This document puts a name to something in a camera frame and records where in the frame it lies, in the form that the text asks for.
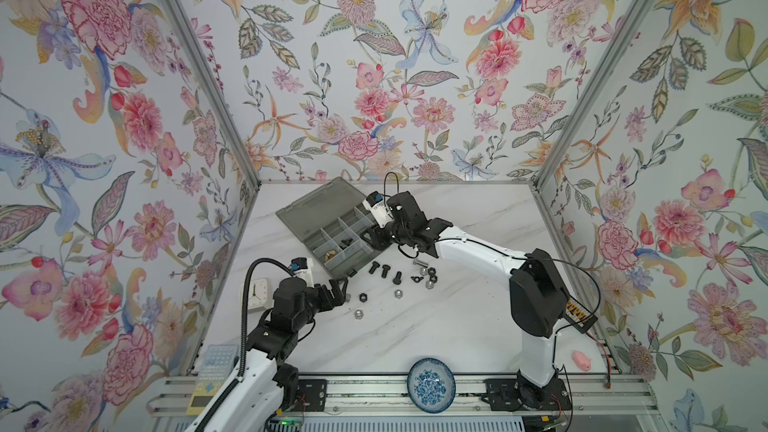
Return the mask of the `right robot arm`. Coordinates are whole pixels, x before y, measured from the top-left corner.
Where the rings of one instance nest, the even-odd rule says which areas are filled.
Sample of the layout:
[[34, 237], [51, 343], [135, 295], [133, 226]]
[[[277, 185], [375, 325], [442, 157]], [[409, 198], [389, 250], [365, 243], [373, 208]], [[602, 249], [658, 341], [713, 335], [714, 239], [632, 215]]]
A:
[[557, 259], [544, 250], [516, 252], [477, 238], [452, 222], [426, 217], [409, 192], [388, 196], [373, 192], [362, 202], [376, 224], [368, 229], [371, 246], [382, 251], [392, 244], [449, 260], [507, 281], [510, 313], [522, 331], [521, 362], [513, 386], [520, 406], [541, 410], [563, 384], [556, 365], [560, 331], [572, 327], [587, 333], [594, 312], [580, 313], [580, 303], [565, 284]]

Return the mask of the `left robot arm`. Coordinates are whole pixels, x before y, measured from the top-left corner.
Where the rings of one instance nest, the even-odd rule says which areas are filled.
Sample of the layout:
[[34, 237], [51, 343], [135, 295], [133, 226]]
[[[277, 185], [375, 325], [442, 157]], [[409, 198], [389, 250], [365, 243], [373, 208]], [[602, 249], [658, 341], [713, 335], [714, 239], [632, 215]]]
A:
[[238, 362], [189, 431], [272, 431], [277, 418], [299, 403], [299, 372], [287, 359], [300, 342], [301, 330], [314, 325], [317, 314], [346, 303], [348, 279], [309, 284], [307, 258], [295, 258], [288, 265], [259, 258], [247, 269], [246, 285], [261, 265], [275, 266], [288, 277], [253, 327], [248, 325], [248, 293], [242, 293]]

